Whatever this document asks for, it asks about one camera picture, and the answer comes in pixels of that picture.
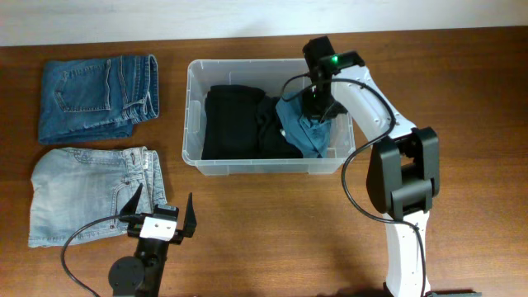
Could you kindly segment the blue shirt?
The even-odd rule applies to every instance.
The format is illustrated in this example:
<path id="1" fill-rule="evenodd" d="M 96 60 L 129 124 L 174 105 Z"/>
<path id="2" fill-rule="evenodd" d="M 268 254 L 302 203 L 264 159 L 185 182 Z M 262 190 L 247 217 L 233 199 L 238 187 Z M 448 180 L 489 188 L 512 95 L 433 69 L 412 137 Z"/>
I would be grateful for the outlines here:
<path id="1" fill-rule="evenodd" d="M 294 145 L 304 158 L 326 158 L 332 122 L 310 120 L 302 111 L 302 96 L 286 93 L 276 104 L 285 139 Z"/>

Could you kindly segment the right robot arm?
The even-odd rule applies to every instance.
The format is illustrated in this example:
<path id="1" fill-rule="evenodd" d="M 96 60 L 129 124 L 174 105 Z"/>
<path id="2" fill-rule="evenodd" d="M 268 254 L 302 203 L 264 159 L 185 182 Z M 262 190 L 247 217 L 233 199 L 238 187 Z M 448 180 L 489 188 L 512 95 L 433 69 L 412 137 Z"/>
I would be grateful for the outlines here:
<path id="1" fill-rule="evenodd" d="M 343 165 L 371 151 L 366 188 L 377 212 L 359 211 L 386 228 L 385 291 L 390 296 L 428 296 L 425 232 L 440 190 L 436 132 L 418 129 L 398 113 L 357 52 L 336 53 L 326 36 L 310 40 L 302 52 L 311 80 L 301 92 L 305 115 L 320 121 L 348 115 L 367 139 Z"/>

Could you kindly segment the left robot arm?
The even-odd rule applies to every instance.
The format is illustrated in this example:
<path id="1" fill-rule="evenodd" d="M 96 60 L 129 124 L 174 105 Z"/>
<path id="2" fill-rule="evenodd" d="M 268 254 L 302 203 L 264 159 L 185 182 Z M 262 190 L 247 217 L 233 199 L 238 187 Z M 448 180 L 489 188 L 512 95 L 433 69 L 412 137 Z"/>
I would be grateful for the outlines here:
<path id="1" fill-rule="evenodd" d="M 170 245 L 180 245 L 191 238 L 197 221 L 193 196 L 186 204 L 183 227 L 177 227 L 179 209 L 170 205 L 155 205 L 151 213 L 136 212 L 143 187 L 120 210 L 120 221 L 127 223 L 127 235 L 138 244 L 132 256 L 118 259 L 108 274 L 112 294 L 120 297 L 157 296 Z"/>

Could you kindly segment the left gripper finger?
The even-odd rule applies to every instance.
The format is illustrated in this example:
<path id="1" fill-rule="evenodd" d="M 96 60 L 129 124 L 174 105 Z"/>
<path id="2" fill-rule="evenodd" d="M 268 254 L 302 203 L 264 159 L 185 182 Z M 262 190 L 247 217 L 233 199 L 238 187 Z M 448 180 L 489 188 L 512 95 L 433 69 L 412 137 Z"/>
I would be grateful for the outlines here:
<path id="1" fill-rule="evenodd" d="M 135 193 L 120 210 L 120 215 L 135 215 L 142 194 L 143 184 L 140 183 Z"/>
<path id="2" fill-rule="evenodd" d="M 182 236 L 185 238 L 192 238 L 196 231 L 197 220 L 196 214 L 193 207 L 193 195 L 189 194 L 186 204 L 186 216 L 182 229 Z"/>

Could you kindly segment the dark green garment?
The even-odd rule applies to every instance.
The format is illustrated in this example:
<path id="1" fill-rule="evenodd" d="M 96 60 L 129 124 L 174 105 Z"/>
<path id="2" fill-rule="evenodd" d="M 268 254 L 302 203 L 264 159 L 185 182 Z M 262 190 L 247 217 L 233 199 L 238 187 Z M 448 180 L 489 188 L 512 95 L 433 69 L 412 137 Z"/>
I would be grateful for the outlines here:
<path id="1" fill-rule="evenodd" d="M 261 159 L 302 158 L 303 154 L 289 144 L 281 133 L 283 126 L 276 112 L 278 97 L 264 96 L 257 105 L 257 156 Z"/>

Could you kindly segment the black garment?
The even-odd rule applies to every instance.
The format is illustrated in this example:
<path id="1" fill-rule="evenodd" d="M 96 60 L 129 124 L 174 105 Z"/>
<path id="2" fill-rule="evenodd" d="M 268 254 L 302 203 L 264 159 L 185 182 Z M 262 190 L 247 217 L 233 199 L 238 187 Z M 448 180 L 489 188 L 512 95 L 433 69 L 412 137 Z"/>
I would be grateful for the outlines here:
<path id="1" fill-rule="evenodd" d="M 215 85 L 205 99 L 203 160 L 253 159 L 258 155 L 256 113 L 263 90 Z"/>

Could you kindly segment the clear plastic storage bin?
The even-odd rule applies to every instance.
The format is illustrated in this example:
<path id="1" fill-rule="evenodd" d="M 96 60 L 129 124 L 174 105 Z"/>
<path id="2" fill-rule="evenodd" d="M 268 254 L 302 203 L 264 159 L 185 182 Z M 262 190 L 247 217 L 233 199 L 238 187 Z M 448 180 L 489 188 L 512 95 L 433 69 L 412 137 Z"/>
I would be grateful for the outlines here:
<path id="1" fill-rule="evenodd" d="M 244 85 L 278 97 L 287 79 L 306 73 L 303 59 L 197 59 L 187 69 L 186 111 L 182 159 L 206 176 L 237 173 L 332 174 L 356 149 L 353 121 L 348 115 L 332 120 L 326 158 L 203 160 L 207 92 L 214 85 Z"/>

